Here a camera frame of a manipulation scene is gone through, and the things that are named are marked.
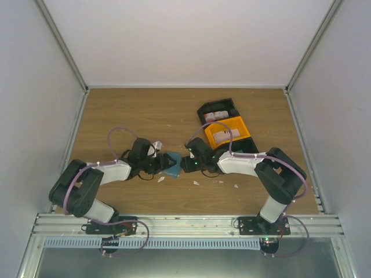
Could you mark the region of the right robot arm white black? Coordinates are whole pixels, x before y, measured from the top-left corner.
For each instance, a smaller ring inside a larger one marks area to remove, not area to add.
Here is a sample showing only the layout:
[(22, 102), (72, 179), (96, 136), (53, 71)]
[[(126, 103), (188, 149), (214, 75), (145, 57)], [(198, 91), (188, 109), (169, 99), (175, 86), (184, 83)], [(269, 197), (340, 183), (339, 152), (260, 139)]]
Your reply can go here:
[(235, 152), (232, 146), (211, 149), (199, 137), (185, 146), (190, 155), (181, 159), (180, 167), (186, 173), (243, 174), (260, 180), (268, 198), (251, 225), (262, 234), (274, 233), (291, 203), (308, 191), (304, 170), (279, 148), (260, 153)]

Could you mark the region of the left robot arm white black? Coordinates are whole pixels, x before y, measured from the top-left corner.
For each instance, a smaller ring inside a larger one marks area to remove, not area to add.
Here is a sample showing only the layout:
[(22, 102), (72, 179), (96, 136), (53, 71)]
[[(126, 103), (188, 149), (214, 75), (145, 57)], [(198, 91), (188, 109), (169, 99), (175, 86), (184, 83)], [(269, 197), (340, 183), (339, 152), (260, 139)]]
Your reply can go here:
[(161, 153), (156, 143), (137, 138), (131, 149), (111, 162), (72, 160), (50, 190), (49, 200), (64, 213), (94, 220), (105, 233), (112, 234), (119, 229), (119, 219), (114, 216), (113, 207), (97, 199), (99, 188), (111, 182), (131, 180), (142, 171), (156, 175), (175, 165), (177, 160)]

